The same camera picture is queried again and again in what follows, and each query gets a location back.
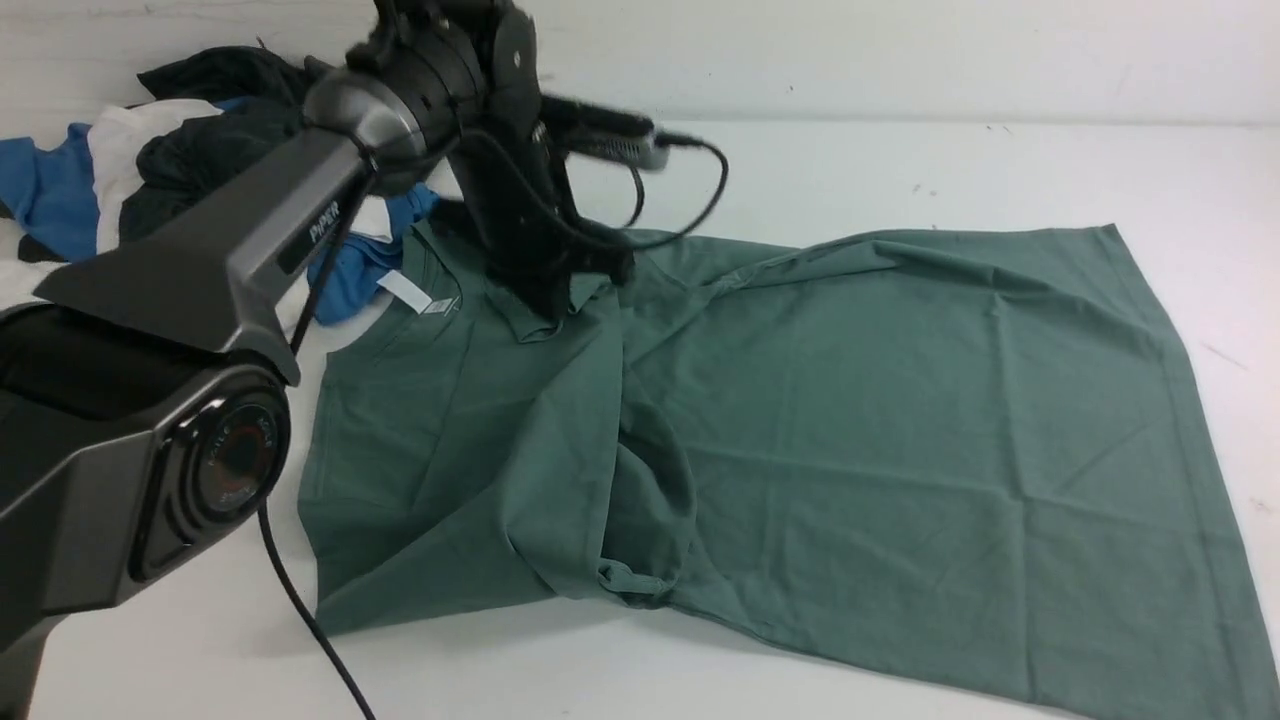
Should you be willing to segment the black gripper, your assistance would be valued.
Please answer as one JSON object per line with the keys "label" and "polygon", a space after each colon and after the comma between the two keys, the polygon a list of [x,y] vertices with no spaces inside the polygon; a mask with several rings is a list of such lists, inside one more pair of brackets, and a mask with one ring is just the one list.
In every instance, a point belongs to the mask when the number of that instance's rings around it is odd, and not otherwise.
{"label": "black gripper", "polygon": [[556,325],[590,301],[590,275],[623,287],[636,265],[618,231],[579,214],[566,156],[541,129],[497,120],[462,126],[449,155],[489,272]]}

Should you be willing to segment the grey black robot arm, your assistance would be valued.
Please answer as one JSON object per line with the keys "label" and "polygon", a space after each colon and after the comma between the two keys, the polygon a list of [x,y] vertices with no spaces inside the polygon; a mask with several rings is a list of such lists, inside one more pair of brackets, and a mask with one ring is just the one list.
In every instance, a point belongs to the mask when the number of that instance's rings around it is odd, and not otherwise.
{"label": "grey black robot arm", "polygon": [[561,319],[621,249],[566,215],[561,101],[509,1],[383,1],[303,127],[146,240],[52,272],[3,313],[3,716],[59,621],[138,594],[255,514],[291,443],[276,305],[362,201],[445,159],[489,272]]}

